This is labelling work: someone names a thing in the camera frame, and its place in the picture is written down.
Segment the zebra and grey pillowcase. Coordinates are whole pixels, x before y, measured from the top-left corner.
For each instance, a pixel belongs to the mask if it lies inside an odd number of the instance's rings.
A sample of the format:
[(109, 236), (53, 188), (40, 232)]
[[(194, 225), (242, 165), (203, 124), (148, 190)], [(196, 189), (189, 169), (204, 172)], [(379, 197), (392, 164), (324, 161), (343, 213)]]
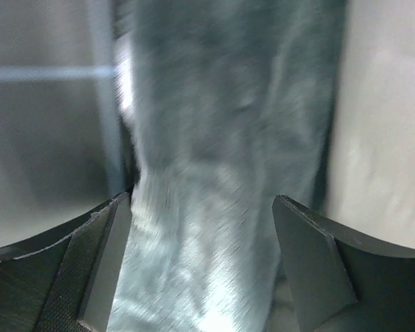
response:
[(263, 331), (272, 204), (312, 206), (344, 1), (121, 1), (117, 79), (140, 171), (110, 331)]

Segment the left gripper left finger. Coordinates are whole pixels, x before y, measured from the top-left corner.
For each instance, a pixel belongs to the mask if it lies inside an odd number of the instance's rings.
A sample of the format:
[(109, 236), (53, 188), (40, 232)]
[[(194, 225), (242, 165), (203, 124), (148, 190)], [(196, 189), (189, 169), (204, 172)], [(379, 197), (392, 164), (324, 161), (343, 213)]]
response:
[(0, 248), (0, 331), (106, 331), (131, 225), (123, 192)]

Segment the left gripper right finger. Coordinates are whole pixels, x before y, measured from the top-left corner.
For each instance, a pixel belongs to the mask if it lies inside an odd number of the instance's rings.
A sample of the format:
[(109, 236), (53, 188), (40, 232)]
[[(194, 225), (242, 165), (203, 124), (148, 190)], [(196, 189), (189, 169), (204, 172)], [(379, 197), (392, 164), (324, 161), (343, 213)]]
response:
[(278, 196), (273, 216), (301, 331), (415, 332), (415, 249)]

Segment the cream bear print pillow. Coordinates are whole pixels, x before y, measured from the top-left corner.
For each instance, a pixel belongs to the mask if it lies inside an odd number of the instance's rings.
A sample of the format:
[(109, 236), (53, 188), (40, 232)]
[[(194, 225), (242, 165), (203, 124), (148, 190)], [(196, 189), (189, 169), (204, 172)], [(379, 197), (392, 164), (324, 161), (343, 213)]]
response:
[(415, 249), (415, 0), (348, 4), (326, 213)]

